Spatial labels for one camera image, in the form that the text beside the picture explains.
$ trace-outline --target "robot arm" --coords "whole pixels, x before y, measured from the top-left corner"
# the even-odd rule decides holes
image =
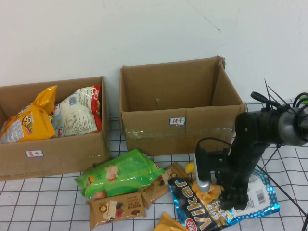
[[[220,196],[224,210],[246,208],[249,177],[269,145],[302,146],[308,141],[308,115],[304,110],[308,104],[302,108],[291,108],[289,104],[280,105],[257,92],[252,92],[251,96],[265,103],[266,107],[237,116],[236,137],[230,149],[207,152],[201,148],[200,142],[209,139],[221,141],[217,138],[203,138],[196,146],[197,185],[201,191],[207,192],[210,172],[215,171],[217,184],[224,187]]]

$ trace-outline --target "food package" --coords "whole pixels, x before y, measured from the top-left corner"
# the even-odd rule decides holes
[[[90,229],[96,226],[145,217],[145,211],[139,192],[87,201],[90,206]]]
[[[188,179],[184,169],[176,162],[169,166],[164,174],[160,175],[150,186],[140,189],[145,208],[149,209],[151,204],[170,191],[168,180],[173,177]]]
[[[54,138],[102,130],[100,89],[100,85],[78,89],[55,106],[52,120]]]
[[[162,218],[153,231],[189,231],[180,223],[175,221],[168,213],[163,213]]]
[[[202,199],[201,191],[187,180],[169,181],[179,222],[190,231],[218,231],[247,218],[261,218],[280,210],[274,188],[261,171],[255,169],[249,178],[247,207],[245,210],[222,210],[220,199]]]
[[[57,86],[46,88],[30,105],[11,116],[0,132],[0,143],[34,141],[51,138],[51,124]]]
[[[150,185],[165,171],[138,149],[84,172],[76,179],[87,198],[131,193]]]

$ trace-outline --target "white wall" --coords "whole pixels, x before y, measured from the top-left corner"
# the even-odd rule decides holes
[[[220,55],[244,101],[307,89],[306,0],[0,0],[0,85],[105,75]]]

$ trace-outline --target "green snack bag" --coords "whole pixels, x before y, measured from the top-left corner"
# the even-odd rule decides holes
[[[106,198],[135,192],[165,171],[138,149],[103,163],[76,178],[87,198]]]

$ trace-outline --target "empty cardboard box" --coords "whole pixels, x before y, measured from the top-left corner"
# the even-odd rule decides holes
[[[47,87],[57,85],[56,103],[74,91],[101,86],[102,131],[79,136],[0,144],[0,180],[44,177],[81,172],[109,159],[107,146],[106,97],[103,77],[0,87],[0,127]],[[27,153],[38,153],[29,156]]]
[[[231,84],[222,57],[124,66],[120,126],[128,150],[147,155],[194,153],[203,137],[231,142],[245,104]],[[222,145],[205,141],[208,150]]]

